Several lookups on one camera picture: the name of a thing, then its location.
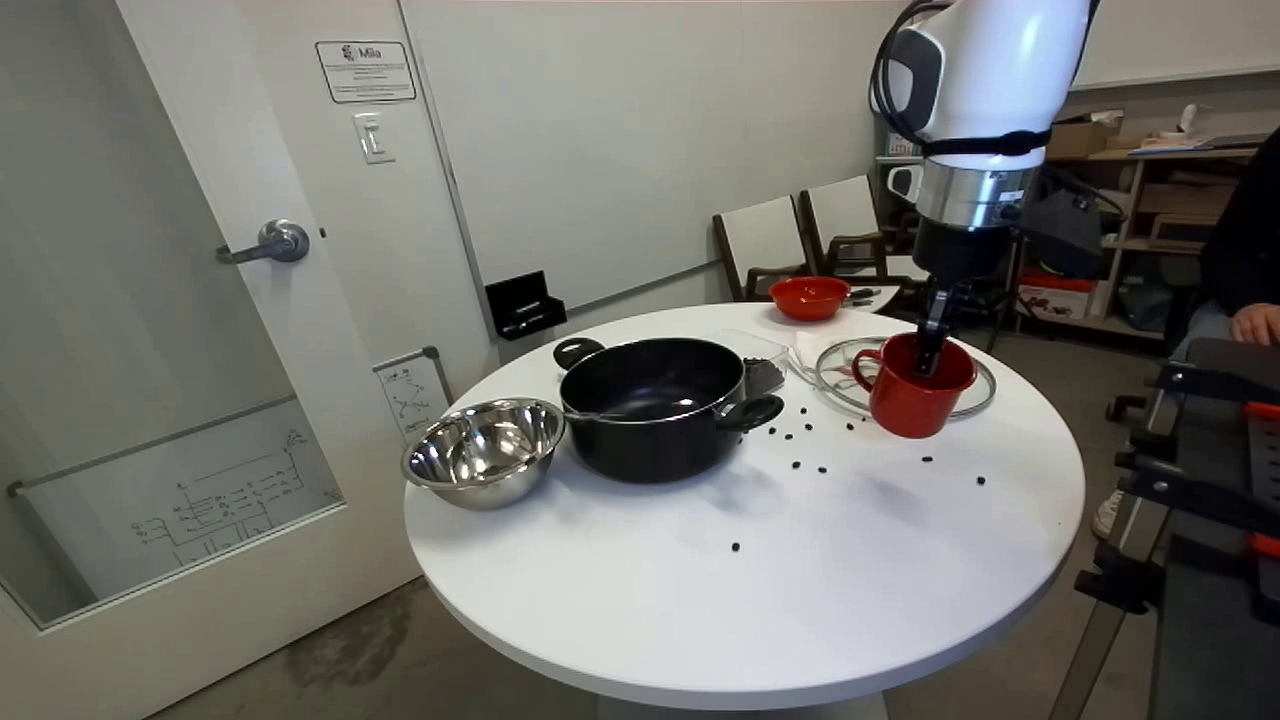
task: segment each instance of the metal mixing bowl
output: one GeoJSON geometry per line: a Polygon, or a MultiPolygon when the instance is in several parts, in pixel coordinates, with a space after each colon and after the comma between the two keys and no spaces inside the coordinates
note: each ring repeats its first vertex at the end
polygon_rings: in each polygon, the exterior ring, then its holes
{"type": "Polygon", "coordinates": [[[504,396],[441,416],[405,469],[411,485],[430,485],[448,504],[504,506],[544,478],[560,441],[557,403],[504,396]]]}

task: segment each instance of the red mug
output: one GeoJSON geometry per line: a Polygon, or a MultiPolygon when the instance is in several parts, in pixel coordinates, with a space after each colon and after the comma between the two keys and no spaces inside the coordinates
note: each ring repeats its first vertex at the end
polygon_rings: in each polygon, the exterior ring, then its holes
{"type": "Polygon", "coordinates": [[[961,344],[946,344],[933,376],[915,372],[915,334],[890,334],[886,346],[854,355],[854,381],[874,390],[874,416],[895,436],[937,436],[961,390],[973,383],[973,360],[961,344]]]}

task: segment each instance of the person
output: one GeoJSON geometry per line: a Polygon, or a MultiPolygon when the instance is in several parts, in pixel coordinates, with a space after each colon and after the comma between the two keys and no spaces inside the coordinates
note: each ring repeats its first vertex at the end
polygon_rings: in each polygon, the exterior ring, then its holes
{"type": "Polygon", "coordinates": [[[1208,300],[1189,324],[1189,340],[1235,340],[1280,346],[1280,129],[1249,158],[1203,252],[1208,300]]]}

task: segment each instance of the door panel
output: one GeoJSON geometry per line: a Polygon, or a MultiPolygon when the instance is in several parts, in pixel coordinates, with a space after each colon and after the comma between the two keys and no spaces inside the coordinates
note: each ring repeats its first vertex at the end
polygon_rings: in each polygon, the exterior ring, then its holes
{"type": "Polygon", "coordinates": [[[145,716],[411,576],[400,442],[231,0],[11,0],[0,97],[5,716],[145,716]]]}

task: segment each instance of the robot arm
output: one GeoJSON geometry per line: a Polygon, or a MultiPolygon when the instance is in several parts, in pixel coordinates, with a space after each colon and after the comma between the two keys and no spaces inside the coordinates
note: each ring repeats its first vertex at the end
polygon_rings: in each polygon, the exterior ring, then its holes
{"type": "Polygon", "coordinates": [[[947,300],[1007,254],[1094,13],[1098,0],[913,0],[877,53],[874,110],[926,150],[890,175],[921,213],[915,264],[933,270],[921,372],[946,344],[947,300]]]}

